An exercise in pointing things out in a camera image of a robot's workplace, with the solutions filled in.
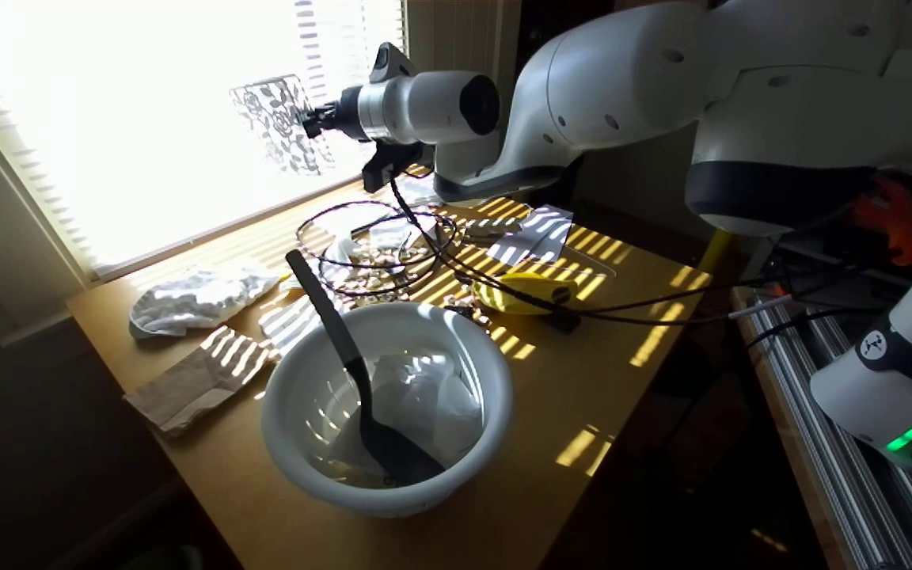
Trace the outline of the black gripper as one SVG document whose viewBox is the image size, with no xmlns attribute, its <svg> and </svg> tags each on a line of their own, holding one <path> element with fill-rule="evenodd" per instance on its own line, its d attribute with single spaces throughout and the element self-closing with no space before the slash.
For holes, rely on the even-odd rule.
<svg viewBox="0 0 912 570">
<path fill-rule="evenodd" d="M 326 131 L 340 131 L 351 140 L 365 140 L 365 128 L 358 122 L 358 94 L 362 89 L 344 89 L 336 101 L 326 101 L 320 109 L 307 109 L 297 113 L 307 137 L 320 137 Z"/>
</svg>

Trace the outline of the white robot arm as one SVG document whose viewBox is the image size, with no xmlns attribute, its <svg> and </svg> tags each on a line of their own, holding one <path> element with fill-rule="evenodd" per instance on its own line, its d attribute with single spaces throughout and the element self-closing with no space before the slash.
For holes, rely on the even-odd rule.
<svg viewBox="0 0 912 570">
<path fill-rule="evenodd" d="M 469 69 L 414 69 L 385 44 L 370 79 L 300 117 L 370 142 L 365 185 L 435 153 L 446 202 L 557 185 L 593 148 L 693 128 L 683 201 L 709 225 L 784 235 L 835 213 L 912 253 L 910 0 L 686 0 L 583 22 L 542 44 L 514 94 Z M 912 286 L 812 377 L 829 422 L 912 469 Z"/>
</svg>

